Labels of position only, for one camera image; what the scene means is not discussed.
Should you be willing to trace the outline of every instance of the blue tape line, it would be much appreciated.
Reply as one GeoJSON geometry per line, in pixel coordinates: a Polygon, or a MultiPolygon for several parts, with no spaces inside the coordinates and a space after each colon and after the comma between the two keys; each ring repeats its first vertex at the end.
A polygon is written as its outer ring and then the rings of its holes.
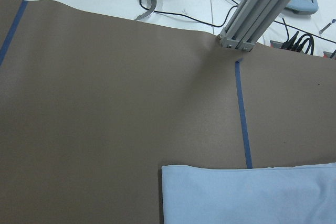
{"type": "Polygon", "coordinates": [[[0,49],[0,66],[1,66],[2,62],[4,61],[5,55],[8,51],[8,49],[9,49],[10,43],[12,42],[12,39],[14,37],[16,28],[17,28],[18,24],[20,23],[20,20],[21,20],[21,18],[23,16],[23,13],[24,13],[24,11],[27,7],[27,4],[28,4],[28,1],[26,1],[26,0],[23,0],[21,2],[19,10],[17,11],[17,13],[15,15],[13,23],[12,23],[12,25],[11,25],[8,33],[7,33],[7,36],[5,38],[5,41],[1,46],[1,49],[0,49]]]}
{"type": "Polygon", "coordinates": [[[252,169],[252,157],[250,150],[250,142],[248,140],[248,131],[247,131],[247,123],[245,116],[245,108],[244,108],[244,99],[243,99],[243,90],[240,80],[240,62],[243,59],[239,59],[235,63],[235,72],[236,72],[236,85],[237,85],[237,95],[238,95],[238,104],[239,104],[239,114],[240,114],[240,123],[241,123],[241,131],[243,133],[243,141],[244,141],[244,150],[245,150],[245,159],[246,159],[246,167],[248,169],[252,169]]]}

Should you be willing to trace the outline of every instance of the metal rod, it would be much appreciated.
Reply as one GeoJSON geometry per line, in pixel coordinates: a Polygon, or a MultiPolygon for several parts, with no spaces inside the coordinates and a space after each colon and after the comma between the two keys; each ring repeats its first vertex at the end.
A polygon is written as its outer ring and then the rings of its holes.
{"type": "Polygon", "coordinates": [[[331,26],[331,22],[329,24],[327,24],[324,28],[322,28],[320,31],[319,31],[319,34],[323,34],[323,32],[329,27],[331,26]]]}
{"type": "Polygon", "coordinates": [[[242,0],[220,33],[223,47],[251,51],[290,0],[242,0]]]}

